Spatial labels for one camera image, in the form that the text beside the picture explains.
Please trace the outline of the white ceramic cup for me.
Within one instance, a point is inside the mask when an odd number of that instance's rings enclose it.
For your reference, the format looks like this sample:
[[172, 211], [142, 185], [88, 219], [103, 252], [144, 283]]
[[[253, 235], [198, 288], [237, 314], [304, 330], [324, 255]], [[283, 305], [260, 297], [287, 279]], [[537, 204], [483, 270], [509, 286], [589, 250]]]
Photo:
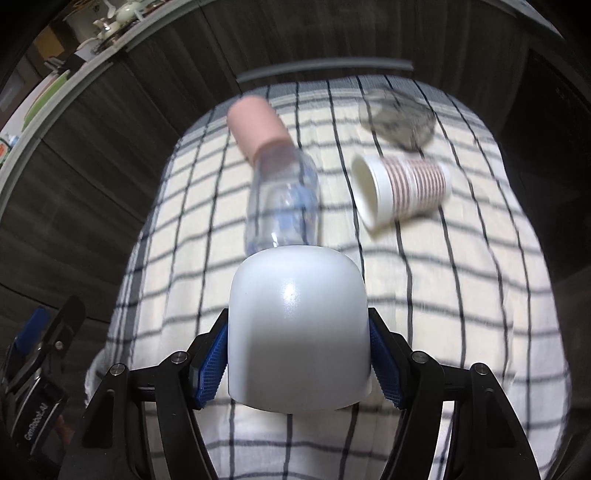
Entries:
[[338, 410], [370, 391], [368, 297], [356, 263], [318, 246], [245, 259], [229, 294], [229, 396], [294, 414]]

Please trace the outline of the checkered paper cup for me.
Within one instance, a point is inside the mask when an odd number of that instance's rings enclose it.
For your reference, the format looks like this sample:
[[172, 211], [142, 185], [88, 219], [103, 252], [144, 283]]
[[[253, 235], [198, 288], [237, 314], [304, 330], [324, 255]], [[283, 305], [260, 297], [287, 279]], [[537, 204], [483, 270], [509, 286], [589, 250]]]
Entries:
[[445, 165], [409, 155], [357, 155], [351, 181], [353, 200], [370, 231], [431, 212], [452, 193]]

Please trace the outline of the pink plastic cup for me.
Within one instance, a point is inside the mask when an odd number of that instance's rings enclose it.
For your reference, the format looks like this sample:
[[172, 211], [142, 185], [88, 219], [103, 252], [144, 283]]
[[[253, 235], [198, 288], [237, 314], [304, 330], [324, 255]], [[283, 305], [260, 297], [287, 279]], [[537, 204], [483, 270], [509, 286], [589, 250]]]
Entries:
[[238, 149], [252, 165], [267, 148], [293, 144], [280, 116], [262, 96], [249, 95], [235, 101], [226, 123]]

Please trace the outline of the grey transparent square cup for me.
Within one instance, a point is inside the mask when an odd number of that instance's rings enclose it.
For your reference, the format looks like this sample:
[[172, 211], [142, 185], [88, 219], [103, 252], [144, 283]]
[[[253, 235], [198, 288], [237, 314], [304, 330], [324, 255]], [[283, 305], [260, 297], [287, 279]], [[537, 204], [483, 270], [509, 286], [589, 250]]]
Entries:
[[418, 152], [435, 133], [436, 116], [431, 109], [396, 89], [363, 94], [359, 116], [363, 128], [406, 151]]

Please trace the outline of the clear plastic bottle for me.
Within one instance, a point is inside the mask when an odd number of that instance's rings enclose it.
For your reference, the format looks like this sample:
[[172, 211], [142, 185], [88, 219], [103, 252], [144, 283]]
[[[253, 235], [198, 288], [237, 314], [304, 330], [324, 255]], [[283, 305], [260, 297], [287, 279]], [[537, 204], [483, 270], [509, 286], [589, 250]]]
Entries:
[[245, 254], [318, 244], [320, 185], [314, 160], [291, 144], [270, 145], [253, 165]]

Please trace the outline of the checkered table cloth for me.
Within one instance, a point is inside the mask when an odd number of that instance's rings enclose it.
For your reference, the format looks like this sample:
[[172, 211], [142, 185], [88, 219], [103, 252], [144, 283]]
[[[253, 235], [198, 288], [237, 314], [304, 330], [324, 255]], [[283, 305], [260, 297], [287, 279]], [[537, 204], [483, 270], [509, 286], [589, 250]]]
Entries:
[[[318, 165], [321, 248], [297, 250], [308, 279], [335, 287], [329, 266], [353, 263], [388, 325], [438, 360], [489, 365], [522, 422], [542, 474], [556, 458], [569, 406], [569, 373], [546, 262], [512, 191], [498, 147], [477, 116], [424, 84], [388, 77], [437, 113], [426, 148], [444, 162], [452, 196], [436, 212], [372, 237], [353, 203], [356, 152], [388, 153], [363, 129], [358, 103], [370, 77], [264, 89], [291, 135]], [[158, 364], [211, 329], [242, 263], [249, 165], [218, 106], [169, 159], [156, 203], [133, 248], [106, 345], [85, 389], [116, 362]], [[266, 413], [225, 390], [198, 413], [211, 460], [228, 479], [376, 479], [399, 412], [380, 391], [317, 414]]]

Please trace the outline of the green plastic basin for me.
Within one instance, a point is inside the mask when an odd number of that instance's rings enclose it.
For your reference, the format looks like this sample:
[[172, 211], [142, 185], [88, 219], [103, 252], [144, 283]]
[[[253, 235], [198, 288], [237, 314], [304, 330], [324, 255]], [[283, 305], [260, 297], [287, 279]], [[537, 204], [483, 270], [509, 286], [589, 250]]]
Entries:
[[67, 82], [70, 71], [66, 70], [64, 73], [52, 79], [52, 81], [43, 89], [43, 91], [36, 97], [35, 101], [24, 116], [23, 129], [26, 129], [33, 118], [39, 113], [43, 106], [55, 95]]

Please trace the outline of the white teapot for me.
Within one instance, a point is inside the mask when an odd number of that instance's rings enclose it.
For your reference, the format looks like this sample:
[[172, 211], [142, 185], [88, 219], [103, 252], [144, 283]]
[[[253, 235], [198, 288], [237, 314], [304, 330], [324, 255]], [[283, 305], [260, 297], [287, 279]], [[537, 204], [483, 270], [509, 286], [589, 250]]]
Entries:
[[115, 12], [115, 20], [123, 25], [137, 19], [136, 12], [141, 9], [138, 1], [128, 1], [119, 7]]

